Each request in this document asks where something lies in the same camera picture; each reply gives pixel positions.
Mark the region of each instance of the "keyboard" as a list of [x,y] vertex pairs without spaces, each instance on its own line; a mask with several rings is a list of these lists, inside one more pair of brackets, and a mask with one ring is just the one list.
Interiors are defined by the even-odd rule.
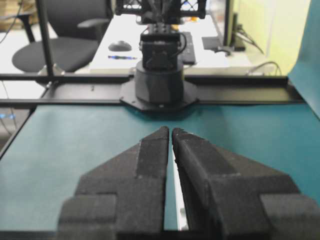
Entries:
[[[194,48],[194,42],[192,39],[192,35],[189,31],[182,32],[186,37],[186,48],[185,50],[180,54],[180,57],[182,59],[182,62],[184,65],[194,65],[196,64],[196,54],[195,54],[195,48]],[[185,39],[183,36],[181,36],[181,42],[182,44],[185,42]]]

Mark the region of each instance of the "cable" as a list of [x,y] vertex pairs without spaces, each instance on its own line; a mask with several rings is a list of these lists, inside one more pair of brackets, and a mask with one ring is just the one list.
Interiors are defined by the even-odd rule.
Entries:
[[244,42],[248,44],[255,46],[262,54],[265,54],[264,51],[261,49],[261,47],[259,47],[256,41],[253,39],[253,37],[251,37],[243,28],[239,28],[235,33],[236,33],[235,35],[236,37],[242,39]]
[[[4,89],[4,92],[6,94],[6,98],[9,99],[9,94],[8,94],[8,91],[7,91],[7,88],[6,88],[6,85],[5,85],[4,81],[1,81],[1,83],[3,85],[3,89]],[[14,114],[14,111],[13,111],[12,107],[10,107],[10,111],[11,111],[11,116],[12,116],[12,120],[13,120],[13,123],[14,123],[14,128],[17,129],[16,117],[15,117],[15,114]]]
[[243,37],[241,37],[241,36],[239,36],[239,35],[235,35],[235,36],[236,36],[237,38],[242,39],[244,42],[255,46],[263,55],[265,54],[264,51],[256,44],[256,42],[251,41],[249,38],[248,38],[249,40],[247,40],[247,39],[245,39],[245,38],[243,38]]
[[186,35],[184,35],[182,32],[180,32],[180,34],[183,36],[183,38],[184,38],[184,46],[183,46],[183,48],[181,48],[179,51],[177,51],[176,53],[174,53],[173,55],[171,55],[169,58],[170,59],[172,59],[172,58],[174,58],[174,57],[176,57],[176,56],[178,56],[179,54],[181,54],[185,49],[186,49],[186,47],[187,47],[187,37],[186,37]]
[[9,136],[12,135],[12,133],[8,130],[8,128],[6,127],[2,117],[0,117],[0,122],[1,122],[1,125],[3,126],[3,128],[5,129],[5,131],[9,134]]
[[267,61],[267,62],[264,62],[258,66],[255,66],[253,68],[251,68],[247,73],[246,73],[246,76],[254,73],[255,71],[257,71],[258,69],[264,67],[265,65],[275,65],[276,66],[276,71],[275,71],[275,74],[277,75],[278,71],[280,72],[280,76],[282,76],[282,71],[281,71],[281,68],[280,66],[278,65],[278,63],[276,63],[275,61]]
[[145,34],[145,32],[146,32],[147,30],[149,30],[149,26],[147,26],[146,29],[143,30],[143,32],[141,33],[141,35]]
[[10,27],[9,27],[8,30],[6,31],[4,37],[0,40],[0,44],[2,44],[2,42],[6,39],[7,35],[9,34],[9,32],[11,31],[11,29],[12,29],[12,28],[14,27],[14,25],[16,24],[16,20],[17,20],[19,14],[20,14],[21,9],[22,9],[23,1],[24,1],[24,0],[21,0],[19,10],[18,10],[16,16],[14,17],[14,20],[13,20],[13,22],[11,23]]

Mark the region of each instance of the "black cylindrical base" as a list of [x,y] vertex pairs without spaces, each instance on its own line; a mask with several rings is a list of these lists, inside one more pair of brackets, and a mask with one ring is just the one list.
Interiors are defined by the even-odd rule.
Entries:
[[184,97],[184,66],[181,62],[175,70],[151,71],[140,61],[134,81],[136,97],[148,103],[174,104]]

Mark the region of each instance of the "mounting plate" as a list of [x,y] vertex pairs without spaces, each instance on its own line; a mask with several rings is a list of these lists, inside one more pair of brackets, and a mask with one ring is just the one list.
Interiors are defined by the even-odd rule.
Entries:
[[176,112],[198,101],[196,85],[183,81],[183,88],[184,93],[181,102],[175,104],[153,104],[137,98],[135,81],[131,80],[122,84],[120,101],[142,112]]

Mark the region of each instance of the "yellow wall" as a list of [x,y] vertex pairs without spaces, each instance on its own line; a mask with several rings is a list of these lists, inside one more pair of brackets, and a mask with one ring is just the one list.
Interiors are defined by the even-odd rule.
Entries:
[[296,63],[310,1],[235,0],[239,23],[284,75]]

